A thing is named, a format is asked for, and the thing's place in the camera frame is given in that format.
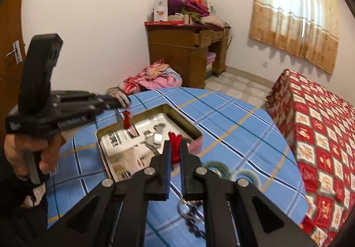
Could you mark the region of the person's left hand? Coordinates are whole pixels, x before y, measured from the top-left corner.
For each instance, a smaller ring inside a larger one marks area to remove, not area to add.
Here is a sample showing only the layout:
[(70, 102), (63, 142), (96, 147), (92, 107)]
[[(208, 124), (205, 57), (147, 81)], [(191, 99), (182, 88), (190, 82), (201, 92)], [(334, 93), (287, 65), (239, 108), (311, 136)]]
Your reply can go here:
[(39, 152), (39, 169), (43, 174), (49, 174), (55, 170), (60, 147), (65, 142), (61, 134), (54, 135), (49, 139), (35, 138), (23, 134), (8, 134), (4, 141), (5, 157), (12, 165), (16, 176), (25, 179), (30, 175), (25, 155)]

